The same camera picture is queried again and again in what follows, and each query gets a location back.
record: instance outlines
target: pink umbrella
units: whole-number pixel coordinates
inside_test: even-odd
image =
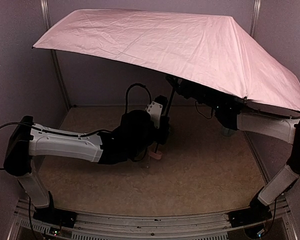
[[[297,77],[231,16],[76,10],[33,46],[139,65],[242,99],[300,111]]]

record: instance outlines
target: gray wall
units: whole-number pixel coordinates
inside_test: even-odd
[[[161,12],[229,15],[250,30],[253,0],[59,0],[49,1],[52,24],[77,9],[135,9]],[[58,52],[61,71],[72,104],[123,105],[127,87],[147,85],[153,97],[169,96],[171,88],[161,72],[94,56]],[[133,90],[131,104],[146,104],[147,94]],[[176,96],[174,104],[193,104]]]
[[[256,40],[300,81],[300,0],[263,0]],[[285,164],[291,146],[270,137],[250,134],[271,177]],[[300,240],[300,179],[287,194]]]
[[[66,114],[48,51],[31,49],[45,32],[38,0],[0,0],[0,125],[32,115],[57,127]],[[0,167],[14,127],[0,131]],[[0,240],[22,190],[16,179],[0,171]]]

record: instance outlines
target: floor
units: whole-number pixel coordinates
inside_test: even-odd
[[[77,107],[61,129],[113,130],[121,106]],[[209,115],[210,109],[200,107]],[[240,131],[221,135],[221,125],[206,120],[194,106],[173,106],[171,134],[161,160],[99,165],[81,159],[47,156],[39,174],[56,207],[100,214],[177,216],[247,207],[264,185]]]

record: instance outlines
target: umbrella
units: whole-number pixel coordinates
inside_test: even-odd
[[[255,103],[300,111],[297,77],[231,16],[76,10],[33,46],[134,64]]]

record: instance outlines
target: open umbrella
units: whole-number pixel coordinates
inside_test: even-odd
[[[139,65],[248,101],[300,111],[297,77],[231,16],[76,10],[33,46]]]

